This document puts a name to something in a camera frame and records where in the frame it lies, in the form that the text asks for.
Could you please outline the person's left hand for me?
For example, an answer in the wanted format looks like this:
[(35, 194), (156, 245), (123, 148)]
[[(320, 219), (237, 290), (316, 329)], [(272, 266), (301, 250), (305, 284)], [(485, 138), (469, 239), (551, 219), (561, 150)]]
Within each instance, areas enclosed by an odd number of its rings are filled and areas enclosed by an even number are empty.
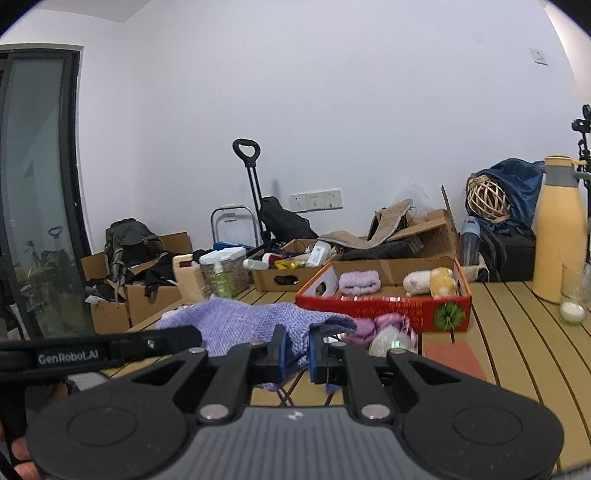
[(12, 471), (22, 480), (41, 480), (42, 477), (31, 459), (25, 436), (7, 440), (4, 427), (1, 427), (1, 440), (9, 447), (9, 452), (16, 458), (17, 464), (9, 464)]

